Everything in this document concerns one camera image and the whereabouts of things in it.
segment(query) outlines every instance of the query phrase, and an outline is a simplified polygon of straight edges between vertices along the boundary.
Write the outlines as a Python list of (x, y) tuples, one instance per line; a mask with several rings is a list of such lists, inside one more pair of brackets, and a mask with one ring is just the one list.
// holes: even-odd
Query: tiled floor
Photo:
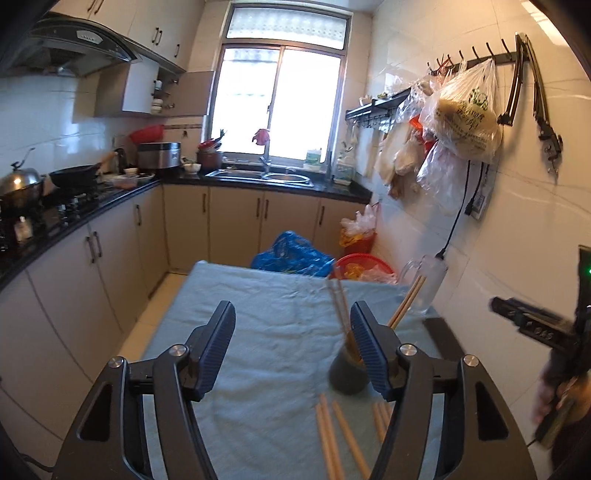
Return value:
[(148, 306), (139, 317), (127, 340), (119, 351), (129, 362), (136, 362), (142, 358), (156, 327), (164, 317), (174, 298), (187, 277), (169, 273), (160, 284), (158, 290), (148, 302)]

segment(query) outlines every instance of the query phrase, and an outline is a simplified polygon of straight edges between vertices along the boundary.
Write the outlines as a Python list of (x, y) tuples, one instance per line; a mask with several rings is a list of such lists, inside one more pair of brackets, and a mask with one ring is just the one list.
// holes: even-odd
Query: range hood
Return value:
[(136, 59), (112, 30), (89, 20), (48, 14), (29, 31), (7, 73), (85, 77)]

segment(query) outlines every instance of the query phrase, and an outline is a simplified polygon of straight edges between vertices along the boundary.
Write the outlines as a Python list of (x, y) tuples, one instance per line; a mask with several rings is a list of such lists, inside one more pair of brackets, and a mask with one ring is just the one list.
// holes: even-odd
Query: blue tablecloth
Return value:
[[(349, 305), (365, 300), (386, 323), (407, 288), (344, 281)], [(367, 389), (354, 397), (333, 391), (327, 382), (342, 344), (324, 278), (278, 274), (199, 262), (158, 327), (144, 358), (154, 358), (207, 323), (221, 300), (236, 308), (236, 329), (213, 391), (194, 404), (199, 428), (220, 480), (324, 480), (314, 406), (325, 392), (336, 399), (369, 466), (380, 444), (371, 404), (381, 397)], [(431, 356), (437, 348), (421, 318), (407, 315), (397, 328), (404, 342)], [(430, 440), (421, 478), (433, 478), (439, 451), (442, 395), (434, 399)], [(154, 478), (166, 479), (153, 418), (146, 397), (146, 428)], [(348, 480), (361, 479), (333, 418), (340, 457)]]

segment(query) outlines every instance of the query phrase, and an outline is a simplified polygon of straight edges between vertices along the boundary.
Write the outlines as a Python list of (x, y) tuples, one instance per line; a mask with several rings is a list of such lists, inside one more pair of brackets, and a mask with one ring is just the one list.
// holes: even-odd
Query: human hand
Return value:
[[(534, 408), (532, 412), (532, 422), (539, 425), (544, 417), (550, 413), (552, 409), (551, 402), (554, 398), (554, 387), (547, 381), (547, 374), (550, 370), (550, 363), (548, 362), (542, 369), (540, 374), (540, 384), (538, 386), (538, 393), (534, 400)], [(566, 390), (568, 382), (561, 383), (556, 389), (558, 397), (561, 397)], [(574, 406), (570, 410), (564, 424), (568, 425), (581, 420), (591, 408), (591, 381), (587, 374), (582, 375), (577, 379), (569, 390), (569, 397), (574, 399)]]

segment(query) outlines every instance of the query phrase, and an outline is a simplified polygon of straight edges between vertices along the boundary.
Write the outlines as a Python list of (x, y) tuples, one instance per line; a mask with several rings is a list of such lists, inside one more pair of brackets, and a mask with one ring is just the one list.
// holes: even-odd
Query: white bowl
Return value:
[(183, 163), (183, 168), (185, 169), (185, 172), (187, 172), (187, 173), (197, 173), (199, 170), (201, 170), (201, 164), (200, 163)]

